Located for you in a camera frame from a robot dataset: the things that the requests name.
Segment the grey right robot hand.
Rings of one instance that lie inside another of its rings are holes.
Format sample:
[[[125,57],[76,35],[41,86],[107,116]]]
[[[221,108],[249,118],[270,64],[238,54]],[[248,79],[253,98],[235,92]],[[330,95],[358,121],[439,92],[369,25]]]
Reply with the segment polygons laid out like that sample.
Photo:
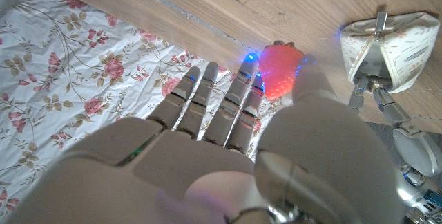
[[[291,69],[294,103],[245,148],[256,105],[239,78],[203,139],[214,80],[192,68],[147,118],[124,118],[73,145],[9,223],[400,223],[397,169],[382,141],[339,102],[312,56]]]

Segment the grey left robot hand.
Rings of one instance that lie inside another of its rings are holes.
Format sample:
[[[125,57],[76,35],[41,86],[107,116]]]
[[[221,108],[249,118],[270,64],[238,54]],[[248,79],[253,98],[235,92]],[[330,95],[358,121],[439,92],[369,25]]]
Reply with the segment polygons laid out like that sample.
[[[441,149],[428,132],[412,123],[407,112],[386,90],[390,84],[389,80],[376,76],[357,79],[349,107],[359,111],[364,102],[363,94],[372,93],[380,111],[393,127],[394,146],[405,163],[397,169],[396,190],[410,208],[406,219],[412,223],[440,223],[441,188],[431,177],[441,173]]]

